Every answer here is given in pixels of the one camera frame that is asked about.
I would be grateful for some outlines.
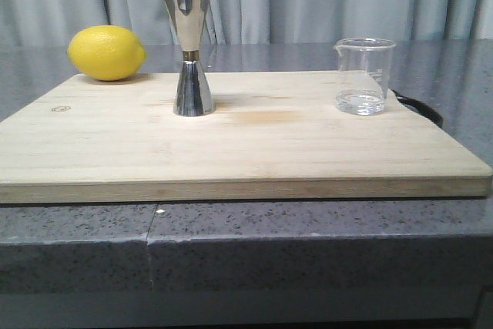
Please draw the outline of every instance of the cutting board edge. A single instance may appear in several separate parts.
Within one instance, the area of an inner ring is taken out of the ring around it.
[[[118,203],[205,200],[295,200],[410,197],[482,197],[491,194],[491,176],[429,179],[345,179],[187,181],[155,183],[66,184],[64,192],[47,185],[1,185],[0,204]]]

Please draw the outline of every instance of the gray granite countertop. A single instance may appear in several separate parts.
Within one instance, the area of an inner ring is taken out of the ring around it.
[[[177,47],[147,49],[143,72],[179,70]],[[334,53],[205,45],[202,59],[210,72],[325,70]],[[439,111],[444,130],[489,165],[491,60],[493,41],[401,43],[391,83]],[[64,48],[0,49],[0,119],[75,73]],[[489,284],[491,197],[0,207],[0,298]]]

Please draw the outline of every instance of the water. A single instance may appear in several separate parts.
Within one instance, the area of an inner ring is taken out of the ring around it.
[[[336,107],[353,115],[374,115],[385,108],[381,92],[373,90],[343,90],[336,96]]]

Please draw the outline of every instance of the bamboo cutting board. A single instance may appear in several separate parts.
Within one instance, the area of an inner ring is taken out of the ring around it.
[[[208,73],[215,113],[173,114],[178,74],[76,75],[0,123],[2,203],[484,196],[491,168],[391,93],[339,112],[336,72]]]

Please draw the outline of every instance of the countertop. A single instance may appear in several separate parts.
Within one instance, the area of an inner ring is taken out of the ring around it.
[[[179,71],[179,48],[147,50],[141,72]],[[206,72],[336,57],[329,44],[201,51]],[[489,40],[403,42],[391,77],[490,166],[491,60]],[[0,48],[0,120],[76,73],[65,48]],[[0,327],[473,318],[492,284],[491,196],[0,208]]]

